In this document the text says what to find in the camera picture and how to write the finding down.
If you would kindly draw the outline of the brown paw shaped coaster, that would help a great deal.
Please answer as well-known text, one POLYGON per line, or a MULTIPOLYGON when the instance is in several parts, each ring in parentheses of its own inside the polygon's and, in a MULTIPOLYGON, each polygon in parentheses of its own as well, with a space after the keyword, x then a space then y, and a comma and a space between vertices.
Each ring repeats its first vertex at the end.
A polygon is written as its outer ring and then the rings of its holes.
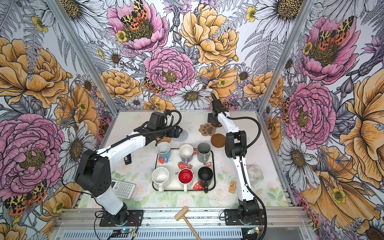
POLYGON ((202 134, 202 136, 213 136, 216 133, 216 127, 213 126, 210 123, 206 123, 203 125, 200 125, 199 132, 202 134))

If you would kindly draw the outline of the brown cork round coaster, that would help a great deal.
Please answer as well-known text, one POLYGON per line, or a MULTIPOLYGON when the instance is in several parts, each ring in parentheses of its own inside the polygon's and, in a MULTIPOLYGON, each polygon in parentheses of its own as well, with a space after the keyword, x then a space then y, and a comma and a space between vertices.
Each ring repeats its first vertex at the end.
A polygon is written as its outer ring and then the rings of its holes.
POLYGON ((222 134, 214 134, 211 137, 211 144, 216 148, 222 148, 226 144, 226 137, 222 134))

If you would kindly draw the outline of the woven straw round coaster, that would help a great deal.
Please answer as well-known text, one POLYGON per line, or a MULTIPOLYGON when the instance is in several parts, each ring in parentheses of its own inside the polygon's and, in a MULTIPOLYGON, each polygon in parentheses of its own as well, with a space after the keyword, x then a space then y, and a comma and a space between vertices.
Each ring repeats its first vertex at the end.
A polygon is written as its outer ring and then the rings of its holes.
POLYGON ((157 144, 167 142, 170 143, 172 141, 172 138, 169 137, 163 137, 163 138, 157 138, 157 144))

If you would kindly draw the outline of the blue grey woven coaster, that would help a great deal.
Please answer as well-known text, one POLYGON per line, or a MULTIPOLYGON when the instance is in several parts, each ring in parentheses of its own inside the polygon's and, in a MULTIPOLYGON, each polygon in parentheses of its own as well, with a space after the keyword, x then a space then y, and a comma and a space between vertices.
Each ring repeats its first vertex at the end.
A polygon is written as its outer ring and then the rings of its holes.
POLYGON ((183 130, 183 131, 181 132, 181 134, 179 135, 179 137, 177 137, 177 138, 173 138, 173 141, 176 141, 176 142, 184 142, 184 141, 186 141, 186 140, 188 139, 188 137, 189 137, 188 132, 187 132, 186 130, 183 130))

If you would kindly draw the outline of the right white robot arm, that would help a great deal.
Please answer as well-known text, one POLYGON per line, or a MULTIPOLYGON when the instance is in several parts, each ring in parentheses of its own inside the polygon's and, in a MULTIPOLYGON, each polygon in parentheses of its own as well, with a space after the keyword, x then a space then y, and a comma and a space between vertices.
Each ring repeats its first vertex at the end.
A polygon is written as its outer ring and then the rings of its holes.
POLYGON ((208 114, 208 122, 217 126, 221 125, 226 131, 225 153, 232 161, 237 176, 237 186, 239 187, 239 206, 238 213, 240 220, 249 224, 260 216, 259 204, 262 202, 252 191, 251 182, 247 170, 246 154, 248 148, 253 145, 260 137, 261 131, 258 130, 256 138, 247 144, 247 134, 239 129, 234 120, 241 120, 241 117, 233 118, 222 102, 212 97, 212 112, 208 114))

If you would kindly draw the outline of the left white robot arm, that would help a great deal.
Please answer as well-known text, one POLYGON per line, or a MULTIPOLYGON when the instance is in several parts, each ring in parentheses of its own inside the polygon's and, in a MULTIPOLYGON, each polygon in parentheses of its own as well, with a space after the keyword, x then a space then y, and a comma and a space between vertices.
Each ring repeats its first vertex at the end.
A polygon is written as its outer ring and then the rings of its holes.
POLYGON ((178 138, 183 132, 179 126, 182 114, 177 110, 153 112, 150 119, 122 140, 97 151, 85 151, 75 174, 75 182, 88 191, 102 206, 105 218, 113 225, 123 226, 129 219, 125 203, 112 187, 112 169, 134 151, 141 149, 157 138, 178 138))

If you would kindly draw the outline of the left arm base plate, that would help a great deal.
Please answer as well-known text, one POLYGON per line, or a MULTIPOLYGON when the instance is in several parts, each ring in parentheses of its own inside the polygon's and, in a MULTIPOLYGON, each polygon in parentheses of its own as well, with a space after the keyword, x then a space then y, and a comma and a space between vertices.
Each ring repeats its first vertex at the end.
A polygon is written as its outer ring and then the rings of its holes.
POLYGON ((143 210, 123 210, 116 215, 104 211, 99 225, 100 227, 140 227, 143 215, 143 210))

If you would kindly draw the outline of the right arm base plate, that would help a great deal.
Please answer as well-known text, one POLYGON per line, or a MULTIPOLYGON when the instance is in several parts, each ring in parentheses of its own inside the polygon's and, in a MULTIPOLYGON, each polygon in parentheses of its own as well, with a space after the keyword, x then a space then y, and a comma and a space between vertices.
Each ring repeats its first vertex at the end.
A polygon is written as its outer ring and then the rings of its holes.
POLYGON ((266 224, 264 210, 260 210, 256 215, 241 216, 238 209, 225 209, 224 215, 227 226, 264 226, 266 224))

